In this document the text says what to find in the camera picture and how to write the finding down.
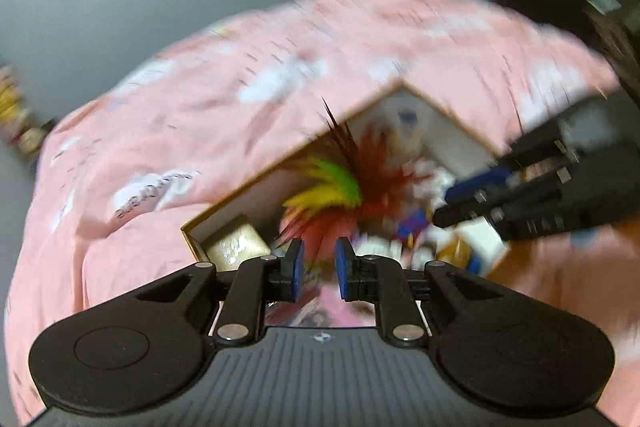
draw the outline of open box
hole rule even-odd
[[[422,94],[399,84],[380,92],[375,99],[350,116],[348,124],[356,141],[371,122],[386,128],[399,124],[399,115],[411,111],[417,117],[417,126],[425,130],[424,145],[431,159],[446,168],[454,177],[467,177],[486,169],[495,157],[495,151],[453,116],[446,115]],[[278,226],[283,215],[283,202],[312,182],[291,169],[284,169],[288,161],[304,157],[314,147],[329,140],[328,132],[311,140],[308,145],[292,152],[270,169],[262,172],[245,186],[224,200],[213,204],[182,227],[182,233],[198,261],[210,261],[219,270],[236,269],[244,259],[270,252],[278,236]],[[245,226],[248,238],[241,239],[229,233]],[[255,237],[257,230],[260,237]],[[438,247],[452,237],[452,231],[441,232]],[[474,249],[481,260],[482,273],[486,273],[500,259],[505,245],[494,229],[484,220],[476,219],[459,225],[456,232]],[[223,248],[220,240],[227,238]]]

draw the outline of gray ribbed panel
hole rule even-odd
[[[153,411],[80,418],[50,410],[36,427],[603,427],[589,409],[547,420],[513,419],[452,391],[430,359],[385,344],[375,329],[270,328],[258,344],[225,349],[190,390]]]

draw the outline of clutter in box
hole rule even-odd
[[[421,269],[440,259],[484,275],[505,247],[483,218],[441,230],[434,209],[458,177],[485,168],[492,152],[457,121],[404,86],[348,118],[182,227],[199,261],[237,269],[250,257],[283,255],[305,241],[308,274],[331,280],[334,244]]]

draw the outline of cardboard box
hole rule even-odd
[[[426,130],[424,141],[431,158],[455,176],[469,176],[486,168],[494,159],[495,151],[465,129],[455,117],[444,113],[428,99],[427,94],[410,90],[404,84],[377,93],[363,107],[357,108],[346,123],[357,141],[370,122],[376,122],[382,127],[396,125],[394,119],[399,118],[402,110],[415,112],[417,124]],[[251,224],[267,245],[274,241],[284,213],[282,203],[310,184],[304,176],[284,170],[283,167],[288,160],[304,157],[314,147],[321,147],[328,139],[327,131],[186,223],[182,227],[182,233],[194,257],[198,261],[211,261],[221,270],[235,269],[228,267],[226,259],[210,259],[207,250],[212,242],[220,238],[221,233],[228,233],[230,227],[233,228],[238,223]],[[492,253],[487,255],[498,255],[499,251],[504,251],[504,245],[486,222],[484,225],[480,227],[482,230],[479,233],[474,232],[472,235],[481,237],[481,241],[485,241],[482,237],[486,236],[486,240],[492,243],[488,247]],[[478,229],[478,223],[474,222],[466,227],[469,230]],[[471,243],[477,250],[477,245],[473,245],[473,237]],[[257,248],[255,255],[261,255],[260,252]]]

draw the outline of pink object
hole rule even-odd
[[[193,263],[181,225],[324,131],[322,98],[339,119],[399,77],[497,150],[568,101],[616,87],[577,39],[471,0],[298,0],[174,44],[46,140],[5,317],[21,423],[43,408],[28,369],[42,330]],[[554,245],[548,258],[572,259]],[[582,303],[586,280],[591,318],[612,292],[617,302],[640,263],[637,248],[616,245],[603,237],[591,261],[572,262],[585,279],[562,285],[567,306]],[[620,262],[590,271],[604,257]],[[635,308],[620,328],[638,327]],[[603,400],[628,425],[640,414],[633,367]]]

